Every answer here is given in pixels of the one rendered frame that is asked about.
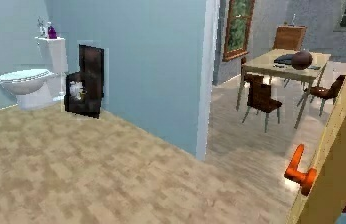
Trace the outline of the yellow wooden room door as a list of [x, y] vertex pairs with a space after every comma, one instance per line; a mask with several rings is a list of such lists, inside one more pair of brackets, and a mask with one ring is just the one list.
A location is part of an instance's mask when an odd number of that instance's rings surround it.
[[346, 205], [346, 78], [309, 168], [314, 184], [308, 196], [299, 186], [285, 224], [335, 224]]

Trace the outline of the beige dining table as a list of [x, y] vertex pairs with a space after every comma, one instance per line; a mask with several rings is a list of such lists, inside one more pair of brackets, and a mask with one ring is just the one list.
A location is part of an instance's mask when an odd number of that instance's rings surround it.
[[[318, 83], [320, 83], [330, 55], [322, 53], [310, 53], [313, 57], [312, 64], [304, 70], [296, 70], [292, 67], [292, 65], [276, 64], [274, 62], [274, 60], [281, 55], [294, 55], [295, 53], [297, 52], [293, 50], [274, 49], [244, 63], [241, 67], [241, 82], [237, 95], [236, 110], [239, 110], [240, 107], [242, 90], [244, 88], [245, 76], [247, 73], [258, 73], [260, 76], [268, 75], [270, 77], [279, 77], [300, 81], [307, 84], [308, 89], [312, 87], [315, 80], [318, 80]], [[304, 99], [301, 103], [302, 106], [296, 119], [294, 126], [295, 129], [298, 128], [300, 123], [306, 101], [307, 99]]]

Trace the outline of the framed green picture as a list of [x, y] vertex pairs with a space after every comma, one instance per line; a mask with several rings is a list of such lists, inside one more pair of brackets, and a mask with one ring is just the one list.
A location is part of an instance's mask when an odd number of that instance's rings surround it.
[[247, 53], [255, 0], [229, 0], [223, 61]]

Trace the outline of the light brown dining chair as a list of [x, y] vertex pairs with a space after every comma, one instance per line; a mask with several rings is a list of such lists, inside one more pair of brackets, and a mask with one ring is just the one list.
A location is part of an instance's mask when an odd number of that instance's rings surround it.
[[273, 48], [299, 51], [305, 33], [305, 26], [278, 26]]

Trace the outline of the dark brown bin stand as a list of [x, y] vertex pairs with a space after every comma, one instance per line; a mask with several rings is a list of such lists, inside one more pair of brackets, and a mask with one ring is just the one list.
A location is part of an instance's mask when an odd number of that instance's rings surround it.
[[104, 50], [79, 45], [80, 70], [66, 76], [66, 112], [98, 119], [104, 97]]

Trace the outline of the white toilet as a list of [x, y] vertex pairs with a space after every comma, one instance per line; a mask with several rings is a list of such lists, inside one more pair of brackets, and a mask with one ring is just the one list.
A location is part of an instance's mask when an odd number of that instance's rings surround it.
[[64, 99], [67, 54], [62, 37], [36, 37], [44, 66], [0, 75], [0, 85], [16, 97], [22, 110], [35, 110]]

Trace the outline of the dark laptop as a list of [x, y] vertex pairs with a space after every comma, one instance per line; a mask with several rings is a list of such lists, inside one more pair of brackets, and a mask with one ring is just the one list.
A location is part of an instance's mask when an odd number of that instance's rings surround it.
[[285, 64], [285, 65], [291, 65], [293, 59], [293, 54], [285, 54], [277, 57], [274, 62], [276, 64]]

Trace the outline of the clear spray bottle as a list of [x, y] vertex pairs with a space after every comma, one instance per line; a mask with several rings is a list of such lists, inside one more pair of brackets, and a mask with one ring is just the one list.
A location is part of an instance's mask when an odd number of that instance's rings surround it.
[[46, 37], [46, 29], [44, 25], [44, 20], [41, 17], [37, 19], [37, 26], [40, 30], [40, 37]]

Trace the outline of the dark brown ball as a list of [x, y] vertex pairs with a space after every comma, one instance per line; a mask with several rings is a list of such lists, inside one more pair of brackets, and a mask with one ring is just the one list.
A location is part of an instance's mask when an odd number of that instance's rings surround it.
[[293, 55], [291, 65], [296, 70], [304, 70], [312, 64], [312, 61], [313, 57], [308, 51], [299, 51]]

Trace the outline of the dark brown dining chair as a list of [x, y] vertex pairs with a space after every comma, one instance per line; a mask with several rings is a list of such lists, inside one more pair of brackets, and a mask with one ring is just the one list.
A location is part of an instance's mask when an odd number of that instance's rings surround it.
[[277, 123], [280, 123], [280, 108], [282, 103], [271, 96], [271, 86], [263, 82], [264, 77], [259, 75], [249, 75], [245, 81], [249, 83], [249, 92], [247, 99], [247, 110], [242, 122], [245, 122], [250, 110], [256, 109], [257, 112], [266, 114], [264, 121], [264, 132], [268, 130], [269, 115], [271, 112], [277, 112]]
[[336, 101], [336, 97], [338, 96], [341, 90], [341, 87], [345, 81], [345, 78], [346, 78], [345, 75], [339, 75], [329, 88], [320, 87], [320, 86], [313, 86], [310, 89], [305, 88], [304, 93], [301, 99], [299, 100], [299, 102], [297, 103], [297, 105], [300, 105], [304, 99], [308, 98], [309, 95], [312, 96], [310, 102], [313, 102], [314, 98], [318, 97], [321, 99], [319, 115], [322, 115], [326, 101], [330, 99], [332, 99], [333, 101]]

